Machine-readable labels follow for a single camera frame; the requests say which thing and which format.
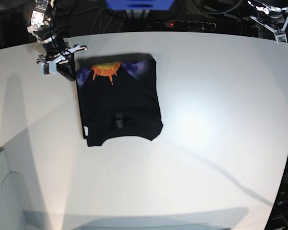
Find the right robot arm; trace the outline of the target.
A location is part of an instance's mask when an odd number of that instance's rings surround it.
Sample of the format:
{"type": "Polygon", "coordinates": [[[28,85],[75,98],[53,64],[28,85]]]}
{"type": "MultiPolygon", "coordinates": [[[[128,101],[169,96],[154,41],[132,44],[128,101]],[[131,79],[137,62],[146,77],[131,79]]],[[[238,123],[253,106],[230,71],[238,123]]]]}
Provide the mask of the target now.
{"type": "Polygon", "coordinates": [[[62,36],[64,29],[56,27],[58,8],[53,0],[37,0],[32,11],[28,33],[34,36],[44,48],[36,63],[40,65],[41,75],[61,74],[69,81],[76,80],[74,53],[87,50],[87,46],[69,46],[62,36]]]}

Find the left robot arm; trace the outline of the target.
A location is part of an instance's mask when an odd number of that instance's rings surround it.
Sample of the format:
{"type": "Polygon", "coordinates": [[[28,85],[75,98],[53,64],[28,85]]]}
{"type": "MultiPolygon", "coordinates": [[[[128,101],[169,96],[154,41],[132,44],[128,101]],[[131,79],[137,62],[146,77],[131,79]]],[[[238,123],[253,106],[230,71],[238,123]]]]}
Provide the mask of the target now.
{"type": "Polygon", "coordinates": [[[285,35],[288,25],[288,0],[248,0],[253,7],[252,20],[271,31],[275,36],[285,35]]]}

